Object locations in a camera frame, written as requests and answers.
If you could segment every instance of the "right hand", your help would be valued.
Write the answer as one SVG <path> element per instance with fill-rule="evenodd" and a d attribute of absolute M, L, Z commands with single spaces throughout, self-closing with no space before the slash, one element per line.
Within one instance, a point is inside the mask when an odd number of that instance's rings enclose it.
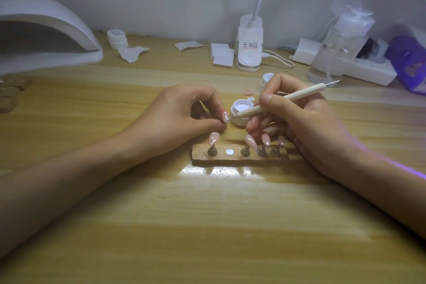
<path fill-rule="evenodd" d="M 320 93 L 295 102 L 276 95 L 278 91 L 293 93 L 307 87 L 290 75 L 274 74 L 258 99 L 267 112 L 250 117 L 246 130 L 257 139 L 262 134 L 284 135 L 314 168 L 333 178 L 365 148 L 338 120 Z"/>

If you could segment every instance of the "left hand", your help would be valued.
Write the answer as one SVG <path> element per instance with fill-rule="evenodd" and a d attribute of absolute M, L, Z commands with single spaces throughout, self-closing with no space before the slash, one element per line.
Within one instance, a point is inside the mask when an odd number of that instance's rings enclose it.
<path fill-rule="evenodd" d="M 212 118 L 207 118 L 204 106 Z M 122 134 L 142 160 L 175 149 L 196 136 L 224 131 L 227 113 L 213 87 L 178 84 L 165 87 Z"/>

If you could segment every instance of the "forearm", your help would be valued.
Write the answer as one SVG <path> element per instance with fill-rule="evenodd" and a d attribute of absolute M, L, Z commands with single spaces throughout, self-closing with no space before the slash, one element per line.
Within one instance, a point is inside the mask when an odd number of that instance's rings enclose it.
<path fill-rule="evenodd" d="M 0 177 L 0 257 L 138 159 L 118 135 Z"/>
<path fill-rule="evenodd" d="M 335 179 L 426 238 L 424 174 L 362 150 Z"/>

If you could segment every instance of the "hand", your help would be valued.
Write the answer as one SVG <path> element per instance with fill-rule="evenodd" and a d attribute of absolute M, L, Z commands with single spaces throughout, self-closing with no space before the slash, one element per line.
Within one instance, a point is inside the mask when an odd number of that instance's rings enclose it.
<path fill-rule="evenodd" d="M 338 120 L 321 94 L 295 102 L 276 95 L 278 91 L 293 93 L 307 87 L 295 77 L 276 73 L 258 100 L 268 112 L 250 117 L 246 130 L 257 139 L 262 134 L 286 136 L 313 167 L 333 177 L 348 159 L 365 148 Z"/>
<path fill-rule="evenodd" d="M 202 104 L 212 118 L 207 118 Z M 225 107 L 213 87 L 178 84 L 165 87 L 122 134 L 131 144 L 131 153 L 142 161 L 201 134 L 224 131 L 227 121 Z"/>

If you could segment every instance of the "uv nail lamp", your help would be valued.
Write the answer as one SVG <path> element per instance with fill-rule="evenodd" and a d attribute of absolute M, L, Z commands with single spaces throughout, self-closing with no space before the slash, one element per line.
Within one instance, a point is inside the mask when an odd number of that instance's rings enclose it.
<path fill-rule="evenodd" d="M 92 31 L 59 2 L 0 0 L 0 76 L 103 57 Z"/>

